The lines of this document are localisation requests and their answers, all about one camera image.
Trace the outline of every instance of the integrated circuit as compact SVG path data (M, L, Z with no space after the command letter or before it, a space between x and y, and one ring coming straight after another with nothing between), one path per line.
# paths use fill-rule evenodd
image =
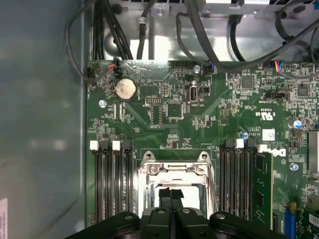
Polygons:
M182 118L183 111L181 104L167 104L166 105L166 117L169 118Z
M297 86L297 96L298 97L307 97L309 95L309 85L300 84Z
M221 109L221 115L224 117L229 116L229 109Z
M162 106L151 107L151 123L162 124Z
M252 76L241 77L241 88L252 89L254 87L254 78Z
M264 207L264 196L260 192L255 193L256 204L258 207L263 208Z

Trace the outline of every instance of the chip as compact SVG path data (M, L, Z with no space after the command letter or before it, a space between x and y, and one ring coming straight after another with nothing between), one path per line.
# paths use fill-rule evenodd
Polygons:
M168 104L166 115L168 118L181 118L182 117L182 105Z
M258 207L261 207L261 208L264 207L264 196L261 195L261 193L256 192L254 199L256 200L256 203L257 203Z
M229 116L229 109L221 109L222 116Z
M242 89L252 89L254 87L254 78L252 76L243 76L241 78Z
M264 159L263 158L256 158L255 167L259 170L264 171Z
M300 84L297 87L297 96L298 97L307 97L309 93L309 85Z

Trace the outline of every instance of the green circuit board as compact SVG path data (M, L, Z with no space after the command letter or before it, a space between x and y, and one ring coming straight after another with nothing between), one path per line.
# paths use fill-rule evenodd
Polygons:
M98 76L111 64L91 61L88 70L91 76ZM121 61L121 76L110 71L102 81L88 86L87 226L96 221L92 141L130 142L133 175L147 150L168 161L192 161L205 150L212 159L219 195L223 190L219 188L221 145L228 139L236 145L236 139L247 133L256 150L263 147L265 158L258 166L260 170L252 170L255 191L250 195L254 200L250 219L273 229L276 215L280 233L284 233L284 213L292 203L301 211L307 195L318 193L318 183L309 179L307 133L317 127L319 81L287 79L273 67L256 66L227 74L203 66L195 73L195 65L184 61ZM316 66L286 63L283 69L294 75L309 75ZM129 79L136 87L134 93L126 92L132 94L131 99L119 98L124 91L116 85L122 79ZM293 126L296 120L302 122L301 129ZM256 154L258 163L261 156ZM297 171L292 170L293 164L299 167ZM135 213L136 196L134 191L131 211ZM306 226L301 223L298 230Z

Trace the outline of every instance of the power cable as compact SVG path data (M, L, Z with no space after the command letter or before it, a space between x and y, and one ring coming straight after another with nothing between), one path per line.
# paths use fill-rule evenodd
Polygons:
M282 16L283 14L286 13L287 9L290 8L291 6L297 5L297 4L301 4L304 3L304 0L292 0L290 2L288 2L282 9L280 9L280 11L277 13L276 15L276 21L275 21L275 27L276 30L278 32L278 34L285 40L285 41L290 41L291 39L294 38L293 35L291 35L284 27L283 23L282 23ZM312 55L314 55L314 51L312 52L310 45L303 41L303 40L298 40L296 42L296 45L302 47L303 49L305 49L307 51L307 53L309 54L310 58L313 60Z
M231 15L229 17L228 24L230 25L230 45L231 48L237 57L239 61L246 61L242 54L240 53L237 45L237 40L236 40L236 30L237 30L237 25L240 23L241 18L243 15Z
M114 29L115 29L115 31L116 31L116 33L117 33L117 35L122 43L123 50L127 56L127 59L133 60L133 56L132 56L127 38L123 32L121 25L119 24L119 21L117 20L114 12L112 10L112 6L111 6L109 0L104 0L104 4L105 4L105 10L107 12L107 15L109 16L109 20L110 20L111 24L114 26Z
M203 27L203 24L200 20L200 16L198 13L196 2L193 0L185 0L185 5L188 11L188 15L190 18L190 21L193 25L193 28L195 30L196 36L198 38L198 41L204 50L207 57L210 59L210 61L217 67L218 71L220 72L240 72L244 69L249 69L255 65L259 65L261 63L267 62L271 60L272 58L282 54L286 50L288 50L290 47L292 47L297 41L299 41L302 37L304 37L306 34L314 30L316 27L319 26L319 20L316 20L311 25L309 25L307 28L305 28L302 32L300 32L297 36L295 36L293 39L291 39L287 44L279 47L278 49L274 50L273 52L260 57L254 61L247 62L247 64L243 64L240 66L235 67L225 67L221 64L219 61L217 55L215 54L214 50L212 49L209 39L207 37L207 34L205 32L205 29Z
M89 8L91 8L93 6L93 4L96 2L97 0L92 0L90 3L88 3L87 5L85 5L84 7L82 7L80 10L78 10L71 18L70 20L66 23L65 26L65 45L66 45L66 50L67 50L67 54L70 58L71 64L73 66L73 68L75 69L76 73L83 79L85 80L87 83L89 84L95 84L97 81L100 81L101 79L103 79L104 77L106 77L108 75L108 71L104 71L100 74L99 77L97 78L89 78L87 76L85 76L79 66L76 63L76 60L74 58L73 52L72 52L72 47L71 47L71 42L70 42L70 29L72 26L72 23L75 21L75 19L77 19L83 12L85 12L86 10L88 10Z
M189 58L191 59L192 61L195 61L197 63L200 63L200 64L205 64L206 62L202 62L200 60L198 60L196 57L194 57L190 51L187 49L187 47L185 46L182 38L181 38L181 21L180 21L180 16L185 16L185 17L188 17L188 14L187 13L183 13L183 12L178 12L176 14L176 34L177 34L177 42L178 42L178 45L180 47L180 49L182 50L182 52Z
M148 2L148 4L146 5L146 7L144 8L144 11L141 15L141 17L147 17L147 15L149 14L152 6L158 2L158 0L150 0ZM144 44L145 44L145 39L146 39L146 24L140 24L140 35L139 35L139 47L138 47L138 52L137 52L137 56L136 59L137 60L141 60L142 56L143 56L143 50L144 50Z

